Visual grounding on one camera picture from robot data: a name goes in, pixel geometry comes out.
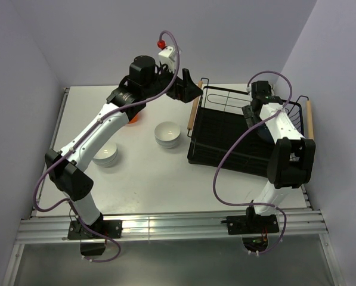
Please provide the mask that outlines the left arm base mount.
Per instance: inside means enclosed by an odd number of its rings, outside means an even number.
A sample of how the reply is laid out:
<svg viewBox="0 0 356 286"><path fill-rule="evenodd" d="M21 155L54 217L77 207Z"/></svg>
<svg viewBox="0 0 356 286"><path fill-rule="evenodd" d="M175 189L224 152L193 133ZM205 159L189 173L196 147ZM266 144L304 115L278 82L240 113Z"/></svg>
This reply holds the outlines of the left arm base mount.
<svg viewBox="0 0 356 286"><path fill-rule="evenodd" d="M102 220L95 222L94 225L88 226L89 229L93 230L100 235L104 235L109 238L120 238L122 234L122 221L121 220ZM106 250L107 239L103 243L83 243L82 240L94 240L102 239L101 236L90 232L82 224L77 221L71 221L69 225L69 231L67 234L68 240L79 240L80 242L80 253L83 256L96 257L100 256Z"/></svg>

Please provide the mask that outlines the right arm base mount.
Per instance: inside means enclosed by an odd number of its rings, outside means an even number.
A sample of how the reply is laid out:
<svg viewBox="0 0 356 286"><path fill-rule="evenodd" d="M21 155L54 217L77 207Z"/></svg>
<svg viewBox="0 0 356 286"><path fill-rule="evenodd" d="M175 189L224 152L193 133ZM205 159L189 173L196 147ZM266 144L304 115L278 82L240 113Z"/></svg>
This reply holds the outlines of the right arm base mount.
<svg viewBox="0 0 356 286"><path fill-rule="evenodd" d="M279 233L275 215L270 216L227 216L222 223L227 225L229 235L253 235L243 238L244 246L250 251L264 251L268 247L268 234Z"/></svg>

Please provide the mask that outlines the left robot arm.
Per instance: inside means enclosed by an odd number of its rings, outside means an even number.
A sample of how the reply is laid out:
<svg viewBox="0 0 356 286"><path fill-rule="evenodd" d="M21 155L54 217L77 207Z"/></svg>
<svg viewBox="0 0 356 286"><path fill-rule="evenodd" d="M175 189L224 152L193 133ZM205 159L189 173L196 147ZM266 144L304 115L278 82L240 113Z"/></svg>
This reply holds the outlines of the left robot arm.
<svg viewBox="0 0 356 286"><path fill-rule="evenodd" d="M66 196L79 216L82 232L90 238L104 234L103 215L91 195L93 180L85 170L96 153L150 101L162 95L184 103L202 95L188 69L178 77L179 55L159 53L159 62L146 55L134 58L129 74L107 97L98 115L60 151L50 149L45 162L50 180Z"/></svg>

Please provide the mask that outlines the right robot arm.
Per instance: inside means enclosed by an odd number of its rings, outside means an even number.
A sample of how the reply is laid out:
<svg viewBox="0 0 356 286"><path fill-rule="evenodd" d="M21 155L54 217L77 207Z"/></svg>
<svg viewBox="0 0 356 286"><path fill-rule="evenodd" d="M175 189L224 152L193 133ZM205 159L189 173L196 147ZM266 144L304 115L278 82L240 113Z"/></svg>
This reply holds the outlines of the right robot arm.
<svg viewBox="0 0 356 286"><path fill-rule="evenodd" d="M249 130L269 144L273 151L267 166L267 183L254 199L254 212L245 217L251 232L265 226L265 217L275 213L275 208L293 189L309 182L315 155L315 142L297 130L284 110L286 103L272 93L267 81L259 80L248 89L251 103L242 108Z"/></svg>

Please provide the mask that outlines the orange bowl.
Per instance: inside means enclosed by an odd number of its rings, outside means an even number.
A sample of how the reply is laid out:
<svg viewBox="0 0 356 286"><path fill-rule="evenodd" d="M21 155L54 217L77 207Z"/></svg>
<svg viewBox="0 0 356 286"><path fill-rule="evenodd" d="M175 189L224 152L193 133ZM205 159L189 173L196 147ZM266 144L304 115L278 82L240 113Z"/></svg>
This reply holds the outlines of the orange bowl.
<svg viewBox="0 0 356 286"><path fill-rule="evenodd" d="M129 122L128 124L134 124L139 120L139 114L135 115Z"/></svg>

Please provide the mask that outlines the blue ceramic bowl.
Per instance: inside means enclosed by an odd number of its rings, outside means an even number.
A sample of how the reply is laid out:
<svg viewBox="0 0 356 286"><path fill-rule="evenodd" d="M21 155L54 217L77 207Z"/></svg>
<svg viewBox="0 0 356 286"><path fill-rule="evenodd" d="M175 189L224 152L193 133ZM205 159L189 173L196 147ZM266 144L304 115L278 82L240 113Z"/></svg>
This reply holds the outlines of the blue ceramic bowl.
<svg viewBox="0 0 356 286"><path fill-rule="evenodd" d="M257 134L264 142L268 144L274 143L272 135L265 125L257 128Z"/></svg>

